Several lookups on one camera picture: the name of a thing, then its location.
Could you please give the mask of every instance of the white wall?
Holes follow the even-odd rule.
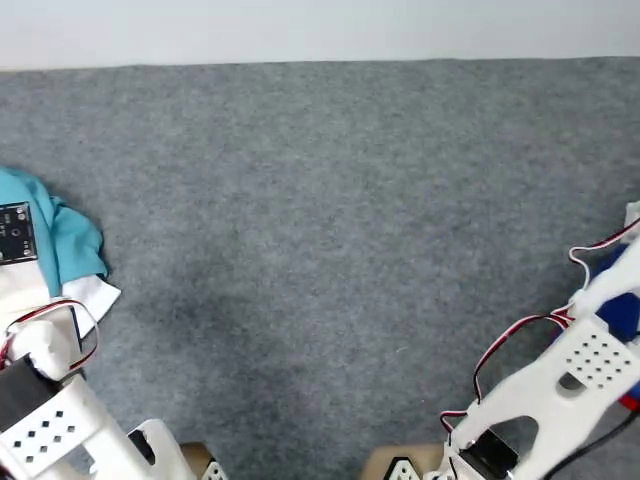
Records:
[[[638,0],[3,0],[0,69],[640,55]]]

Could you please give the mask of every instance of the teal shirt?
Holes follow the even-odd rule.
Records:
[[[50,196],[33,175],[0,167],[0,205],[22,202],[29,202],[38,264],[52,297],[60,295],[66,282],[107,274],[100,258],[102,234],[91,221]]]

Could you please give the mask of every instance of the gray carpet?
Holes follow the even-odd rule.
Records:
[[[2,74],[0,155],[104,230],[125,293],[88,374],[124,426],[162,417],[235,480],[354,479],[377,445],[443,440],[483,349],[563,302],[566,249],[640,198],[639,78],[634,59]],[[558,478],[637,478],[639,433]]]

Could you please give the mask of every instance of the blue robot part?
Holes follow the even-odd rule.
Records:
[[[611,268],[628,245],[619,244],[615,250],[604,257],[593,269],[593,276]],[[609,333],[621,342],[630,342],[638,335],[638,323],[640,322],[640,298],[633,293],[625,293],[606,302],[598,316],[609,325]],[[640,400],[640,383],[636,384],[628,393],[635,400]]]

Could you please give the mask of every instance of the red and white wire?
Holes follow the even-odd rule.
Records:
[[[538,320],[548,320],[550,322],[555,323],[562,330],[565,330],[568,327],[566,320],[559,315],[550,314],[550,315],[530,315],[528,317],[523,317],[514,324],[512,324],[509,328],[507,328],[502,335],[500,335],[487,349],[487,351],[480,357],[478,363],[476,364],[476,368],[473,372],[473,388],[476,392],[476,397],[478,402],[482,400],[482,390],[480,388],[480,381],[478,380],[478,374],[480,373],[480,369],[484,366],[484,364],[489,360],[489,358],[518,330],[520,330],[525,325],[528,325],[532,322],[536,322]]]
[[[86,313],[87,316],[89,317],[89,319],[93,322],[93,328],[96,331],[96,341],[95,341],[95,345],[91,348],[91,350],[85,355],[83,356],[80,360],[78,360],[77,362],[72,363],[69,366],[69,371],[73,372],[79,368],[81,368],[85,363],[87,363],[87,361],[96,353],[96,350],[98,349],[98,344],[100,343],[100,328],[98,327],[98,322],[96,321],[95,318],[93,318],[93,315],[91,315],[91,312],[89,312],[89,310],[87,309],[87,307],[82,303],[82,302],[78,302],[76,300],[70,300],[70,299],[61,299],[61,300],[57,300],[55,302],[52,302],[48,305],[45,305],[43,307],[40,307],[36,310],[33,310],[23,316],[21,316],[20,318],[14,320],[6,329],[6,333],[7,333],[7,338],[4,341],[4,344],[2,346],[2,348],[0,348],[0,370],[2,370],[5,366],[5,363],[7,362],[7,357],[9,354],[9,350],[11,349],[11,344],[13,343],[13,339],[15,337],[15,332],[12,332],[12,327],[14,327],[15,325],[19,324],[19,323],[24,323],[24,322],[28,322],[31,320],[35,320],[43,315],[46,315],[48,313],[51,313],[55,310],[59,310],[61,308],[69,308],[69,307],[80,307],[82,308]]]
[[[582,267],[582,269],[584,270],[584,282],[582,283],[582,289],[583,290],[589,286],[589,283],[591,283],[591,270],[589,269],[589,265],[587,265],[587,262],[585,262],[581,258],[578,258],[576,256],[576,254],[579,253],[579,252],[593,252],[593,251],[596,251],[596,250],[601,250],[603,248],[607,248],[607,247],[613,245],[614,243],[616,243],[625,234],[629,233],[631,230],[633,230],[634,228],[638,227],[639,225],[640,225],[640,217],[635,219],[633,222],[631,222],[629,225],[624,227],[622,230],[617,231],[613,235],[605,238],[604,240],[596,242],[596,243],[594,243],[592,245],[588,245],[586,247],[571,247],[569,249],[569,260],[571,260],[571,262],[573,262],[573,263],[575,263],[577,265],[580,265]],[[572,306],[572,302],[569,302],[569,303],[567,303],[566,305],[563,305],[560,308],[556,308],[551,313],[567,317],[568,311],[571,308],[571,306]]]
[[[465,412],[464,410],[445,410],[443,412],[440,412],[440,423],[442,423],[442,426],[448,433],[451,433],[453,432],[453,425],[448,422],[447,418],[466,416],[467,412]]]

